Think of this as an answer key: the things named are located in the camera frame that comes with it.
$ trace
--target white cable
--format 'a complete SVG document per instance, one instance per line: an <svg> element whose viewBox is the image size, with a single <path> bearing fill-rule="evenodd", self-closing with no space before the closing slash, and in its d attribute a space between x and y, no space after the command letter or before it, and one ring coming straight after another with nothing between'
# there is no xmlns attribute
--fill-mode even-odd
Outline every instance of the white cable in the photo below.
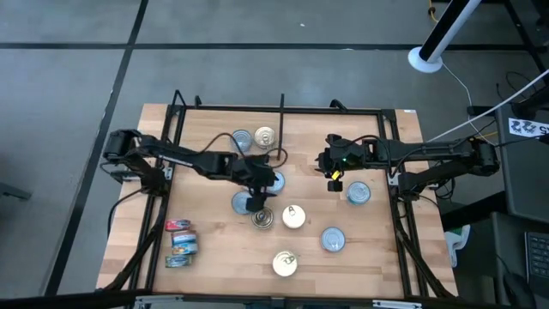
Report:
<svg viewBox="0 0 549 309"><path fill-rule="evenodd" d="M479 116L477 116L477 117L475 117L475 118L473 118L473 119L470 119L470 120L464 122L463 124L459 124L459 125L457 125L456 127L452 128L452 129L450 129L450 130L447 130L447 131L444 132L443 134L440 134L440 135L438 135L438 136L433 137L433 138L430 139L428 142L435 141L435 140L439 139L439 138L442 137L442 136L445 136L445 135L447 135L447 134L449 134L449 133L451 133L451 132L453 132L453 131L455 131L455 130L457 130L457 129L460 129L462 126L467 125L467 124L471 124L474 120L477 120L477 119L479 119L479 118L482 118L482 117L484 117L485 115L487 115L487 114L489 114L489 113L491 113L491 112L497 110L499 107L501 107L501 106L507 104L508 102L510 102L511 100L513 100L514 98L516 98L516 96L518 96L519 94L523 93L524 90L526 90L526 89L532 87L532 85L534 85L538 80L540 80L543 76L546 76L548 73L549 73L549 70L547 70L547 71L541 73L538 77L536 77L536 78L535 78L533 81L531 81L528 85L524 86L521 90L515 92L515 94L513 94L513 95L511 95L509 98L507 98L507 100L505 100L505 101L503 101L503 102L497 104L496 106L492 107L491 109L487 110L486 112L481 113Z"/></svg>
<svg viewBox="0 0 549 309"><path fill-rule="evenodd" d="M465 84L462 82L461 79L459 79L455 74L454 72L452 72L449 67L446 66L445 63L443 63L443 66L444 68L465 88L465 91L467 92L467 98L469 99L469 106L473 106L473 100L471 100L471 94L469 93L469 89L467 88L467 86L465 86ZM467 120L471 120L471 116L470 115L467 115ZM477 127L474 126L473 123L469 123L471 124L471 126L473 127L473 129L477 132L477 134L482 137L483 140L485 140L486 142L488 142L489 144L491 144L492 146L496 146L496 144L494 144L493 142L490 142L486 139L486 137L484 137L482 135L482 133L480 133L479 129L477 129Z"/></svg>

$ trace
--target sticker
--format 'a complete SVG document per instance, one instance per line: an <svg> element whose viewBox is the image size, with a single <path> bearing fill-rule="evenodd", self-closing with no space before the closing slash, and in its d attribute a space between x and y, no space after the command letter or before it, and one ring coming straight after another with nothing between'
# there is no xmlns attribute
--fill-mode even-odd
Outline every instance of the sticker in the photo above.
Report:
<svg viewBox="0 0 549 309"><path fill-rule="evenodd" d="M509 133L516 136L542 136L549 133L549 124L509 118Z"/></svg>

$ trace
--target pull tab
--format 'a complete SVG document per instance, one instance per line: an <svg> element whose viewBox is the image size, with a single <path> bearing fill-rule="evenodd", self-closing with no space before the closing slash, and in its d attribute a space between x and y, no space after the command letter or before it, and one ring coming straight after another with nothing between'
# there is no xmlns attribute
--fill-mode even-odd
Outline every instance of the pull tab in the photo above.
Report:
<svg viewBox="0 0 549 309"><path fill-rule="evenodd" d="M286 262L286 264L291 264L293 261L295 261L295 256L289 256L284 259L284 262Z"/></svg>

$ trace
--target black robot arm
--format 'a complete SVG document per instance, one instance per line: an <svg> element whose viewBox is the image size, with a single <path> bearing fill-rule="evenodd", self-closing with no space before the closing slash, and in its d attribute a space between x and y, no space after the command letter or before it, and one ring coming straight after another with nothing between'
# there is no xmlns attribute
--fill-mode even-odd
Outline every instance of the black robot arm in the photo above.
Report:
<svg viewBox="0 0 549 309"><path fill-rule="evenodd" d="M398 186L400 197L417 200L428 185L467 173L490 176L499 169L495 148L479 139L404 143L372 136L360 141L358 144L335 134L326 138L329 147L318 154L317 160L318 171L331 179L329 191L342 191L341 177L345 171L395 167L388 175L389 183ZM421 173L398 173L398 168L409 161L446 162Z"/></svg>
<svg viewBox="0 0 549 309"><path fill-rule="evenodd" d="M251 197L246 208L256 212L263 208L267 197L265 187L275 183L273 168L268 165L268 155L249 155L239 158L236 153L200 151L174 146L159 141L154 136L143 135L137 130L116 130L109 135L103 157L113 165L125 165L140 178L145 193L164 196L167 183L164 172L151 167L144 158L160 158L194 169L199 175L212 180L227 180L249 189ZM112 173L122 181L120 173Z"/></svg>

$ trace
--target canned food label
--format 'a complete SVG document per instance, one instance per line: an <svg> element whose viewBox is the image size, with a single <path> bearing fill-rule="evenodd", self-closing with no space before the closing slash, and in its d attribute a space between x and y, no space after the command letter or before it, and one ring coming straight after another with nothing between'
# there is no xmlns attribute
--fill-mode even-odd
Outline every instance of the canned food label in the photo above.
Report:
<svg viewBox="0 0 549 309"><path fill-rule="evenodd" d="M192 262L191 256L166 257L167 268L187 266L187 265L190 265L191 262Z"/></svg>
<svg viewBox="0 0 549 309"><path fill-rule="evenodd" d="M167 232L185 231L189 229L190 229L189 220L167 220L166 221Z"/></svg>
<svg viewBox="0 0 549 309"><path fill-rule="evenodd" d="M181 231L172 233L172 245L179 245L186 242L196 242L194 231Z"/></svg>
<svg viewBox="0 0 549 309"><path fill-rule="evenodd" d="M196 243L183 243L175 245L172 247L172 254L177 255L186 255L186 254L195 254L198 252L198 245Z"/></svg>

